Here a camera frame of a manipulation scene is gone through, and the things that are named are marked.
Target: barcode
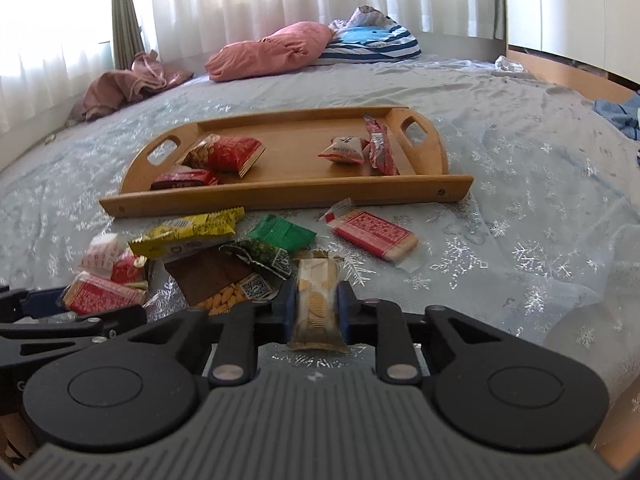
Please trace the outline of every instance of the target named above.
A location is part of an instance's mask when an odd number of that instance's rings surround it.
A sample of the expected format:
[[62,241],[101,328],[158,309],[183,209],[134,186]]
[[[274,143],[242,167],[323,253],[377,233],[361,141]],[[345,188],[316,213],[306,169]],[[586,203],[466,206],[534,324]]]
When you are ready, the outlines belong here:
[[250,300],[261,300],[271,293],[269,285],[260,274],[250,276],[244,283],[240,283],[240,288]]
[[289,253],[284,249],[279,249],[276,253],[276,257],[271,262],[271,267],[276,270],[279,270],[285,276],[291,275],[291,259],[289,258]]
[[169,227],[175,227],[178,229],[182,229],[183,227],[189,227],[191,225],[191,220],[185,220],[184,218],[178,218],[175,220],[168,220],[164,222],[164,225]]

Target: bed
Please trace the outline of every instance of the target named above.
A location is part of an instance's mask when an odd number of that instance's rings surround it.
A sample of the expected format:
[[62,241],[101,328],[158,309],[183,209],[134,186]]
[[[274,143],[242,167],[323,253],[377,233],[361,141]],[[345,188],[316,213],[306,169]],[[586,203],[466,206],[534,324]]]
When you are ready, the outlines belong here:
[[[66,285],[94,235],[134,236],[156,224],[113,221],[97,199],[117,189],[137,150],[161,132],[234,114],[353,105],[407,105],[431,118],[451,171],[476,179],[459,204],[371,208],[413,230],[430,248],[427,264],[404,274],[335,238],[318,223],[320,210],[280,213],[345,257],[344,275],[359,297],[387,298],[409,312],[445,304],[544,344],[596,370],[613,402],[640,373],[638,147],[577,92],[487,63],[421,56],[224,84],[201,77],[65,130],[0,174],[0,282]],[[250,212],[241,231],[260,216]],[[150,319],[184,306],[155,266]],[[259,362],[371,366],[373,352],[273,345],[260,349]]]

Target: pink blanket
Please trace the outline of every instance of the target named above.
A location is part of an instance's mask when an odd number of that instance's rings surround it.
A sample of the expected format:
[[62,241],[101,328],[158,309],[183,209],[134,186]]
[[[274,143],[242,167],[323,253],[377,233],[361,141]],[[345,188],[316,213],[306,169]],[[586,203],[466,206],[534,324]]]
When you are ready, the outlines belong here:
[[178,86],[193,72],[163,66],[155,51],[136,54],[131,70],[109,70],[94,80],[70,118],[91,121]]
[[332,36],[322,23],[298,22],[260,41],[228,44],[204,68],[217,82],[291,72],[320,57]]

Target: dark green package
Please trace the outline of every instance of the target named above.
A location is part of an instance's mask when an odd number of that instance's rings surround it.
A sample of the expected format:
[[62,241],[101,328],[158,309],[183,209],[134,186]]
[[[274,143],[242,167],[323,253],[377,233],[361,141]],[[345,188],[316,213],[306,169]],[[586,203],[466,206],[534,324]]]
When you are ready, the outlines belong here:
[[291,253],[306,249],[316,239],[315,232],[292,224],[276,215],[263,216],[247,236],[257,238]]
[[283,280],[291,276],[292,265],[289,253],[275,245],[258,240],[258,238],[243,238],[225,247],[243,250],[244,254],[240,254],[240,256],[244,256],[249,264],[265,267]]

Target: gray ribbed surface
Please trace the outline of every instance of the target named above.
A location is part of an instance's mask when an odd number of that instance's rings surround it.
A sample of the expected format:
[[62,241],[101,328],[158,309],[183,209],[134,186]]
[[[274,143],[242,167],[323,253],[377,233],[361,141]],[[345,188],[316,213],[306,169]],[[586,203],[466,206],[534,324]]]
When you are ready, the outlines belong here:
[[29,480],[606,480],[588,447],[544,457],[487,450],[455,434],[420,391],[370,370],[263,370],[214,390],[172,436],[138,450],[87,455],[44,446]]

